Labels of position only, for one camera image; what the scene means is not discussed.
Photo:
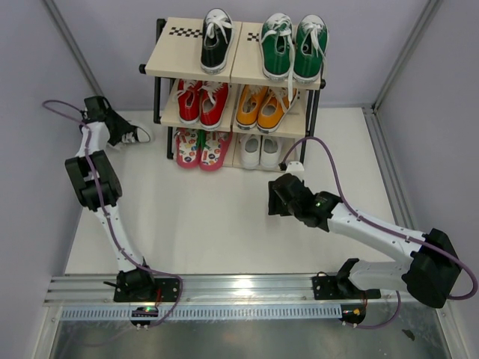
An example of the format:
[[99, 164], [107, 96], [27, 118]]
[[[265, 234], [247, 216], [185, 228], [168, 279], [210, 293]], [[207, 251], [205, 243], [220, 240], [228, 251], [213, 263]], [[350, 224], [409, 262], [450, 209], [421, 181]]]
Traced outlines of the sideways black sneaker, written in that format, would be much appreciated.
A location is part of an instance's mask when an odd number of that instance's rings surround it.
[[153, 140], [154, 134], [148, 128], [133, 125], [126, 131], [122, 131], [122, 133], [115, 139], [112, 147], [148, 144]]

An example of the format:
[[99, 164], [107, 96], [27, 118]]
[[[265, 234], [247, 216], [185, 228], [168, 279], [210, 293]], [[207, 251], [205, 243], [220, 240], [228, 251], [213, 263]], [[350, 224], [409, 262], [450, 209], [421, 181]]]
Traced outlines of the pink flip-flop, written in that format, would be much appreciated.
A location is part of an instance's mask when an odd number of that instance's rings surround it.
[[217, 171], [223, 166], [232, 137], [232, 132], [206, 131], [204, 133], [199, 163], [201, 170]]
[[175, 134], [176, 162], [185, 169], [198, 166], [204, 132], [200, 129], [178, 128]]

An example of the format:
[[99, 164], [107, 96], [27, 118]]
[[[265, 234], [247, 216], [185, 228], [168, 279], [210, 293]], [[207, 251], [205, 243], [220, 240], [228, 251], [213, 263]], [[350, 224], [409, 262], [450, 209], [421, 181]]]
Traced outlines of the green sneaker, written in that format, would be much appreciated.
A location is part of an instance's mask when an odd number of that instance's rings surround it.
[[289, 16], [274, 13], [262, 25], [260, 53], [263, 74], [272, 81], [286, 79], [294, 62], [293, 25]]
[[293, 79], [303, 85], [319, 79], [326, 65], [329, 28], [318, 15], [305, 16], [296, 27]]

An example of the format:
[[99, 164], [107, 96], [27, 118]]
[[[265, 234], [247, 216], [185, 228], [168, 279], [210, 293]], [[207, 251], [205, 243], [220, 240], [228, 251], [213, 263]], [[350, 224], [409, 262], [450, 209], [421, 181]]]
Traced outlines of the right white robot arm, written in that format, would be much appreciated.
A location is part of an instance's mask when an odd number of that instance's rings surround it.
[[444, 307], [450, 298], [461, 268], [451, 240], [441, 230], [422, 233], [352, 211], [336, 194], [315, 194], [290, 173], [269, 182], [268, 191], [269, 215], [292, 215], [307, 227], [346, 236], [390, 257], [380, 263], [347, 260], [335, 278], [342, 296], [387, 289], [408, 292], [432, 308]]

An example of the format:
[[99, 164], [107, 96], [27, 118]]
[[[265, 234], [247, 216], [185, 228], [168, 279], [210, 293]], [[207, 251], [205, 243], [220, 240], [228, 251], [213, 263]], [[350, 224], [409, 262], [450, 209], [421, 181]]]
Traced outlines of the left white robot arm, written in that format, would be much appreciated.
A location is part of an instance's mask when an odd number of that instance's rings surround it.
[[104, 96], [88, 97], [84, 103], [82, 142], [77, 154], [65, 161], [65, 168], [80, 204], [94, 213], [111, 243], [118, 274], [110, 285], [125, 301], [146, 301], [156, 294], [157, 283], [120, 219], [123, 190], [106, 148], [150, 143], [153, 135], [121, 117]]

